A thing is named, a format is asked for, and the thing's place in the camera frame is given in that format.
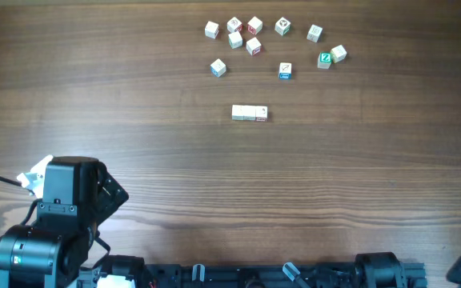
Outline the wooden block number six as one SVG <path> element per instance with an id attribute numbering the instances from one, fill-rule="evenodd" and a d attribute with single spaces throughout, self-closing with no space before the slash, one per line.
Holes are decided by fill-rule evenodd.
<path id="1" fill-rule="evenodd" d="M 231 119 L 235 121 L 242 121 L 244 119 L 243 106 L 241 105 L 232 106 Z"/>

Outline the plain wooden block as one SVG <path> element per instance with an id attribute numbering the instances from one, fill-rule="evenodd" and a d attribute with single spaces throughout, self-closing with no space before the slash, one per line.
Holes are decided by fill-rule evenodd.
<path id="1" fill-rule="evenodd" d="M 256 107 L 255 106 L 243 106 L 243 119 L 245 121 L 256 121 Z"/>

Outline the wooden block baseball picture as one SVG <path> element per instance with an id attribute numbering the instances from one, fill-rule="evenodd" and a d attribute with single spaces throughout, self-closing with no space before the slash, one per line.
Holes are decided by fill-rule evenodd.
<path id="1" fill-rule="evenodd" d="M 266 106 L 255 107 L 255 121 L 266 122 L 268 119 L 268 108 Z"/>

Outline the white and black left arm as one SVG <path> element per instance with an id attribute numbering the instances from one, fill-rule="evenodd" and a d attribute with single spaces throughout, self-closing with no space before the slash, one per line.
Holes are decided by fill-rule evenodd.
<path id="1" fill-rule="evenodd" d="M 142 258 L 105 254 L 83 264 L 98 243 L 99 226 L 129 195 L 97 158 L 53 157 L 43 174 L 42 196 L 24 219 L 0 237 L 0 287 L 153 287 Z"/>

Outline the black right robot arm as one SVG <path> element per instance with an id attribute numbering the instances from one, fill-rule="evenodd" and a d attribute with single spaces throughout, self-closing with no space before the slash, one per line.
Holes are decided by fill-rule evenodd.
<path id="1" fill-rule="evenodd" d="M 446 280 L 461 287 L 461 255 L 446 274 Z M 357 287 L 417 288 L 427 287 L 422 263 L 403 263 L 391 252 L 359 254 L 355 257 Z"/>

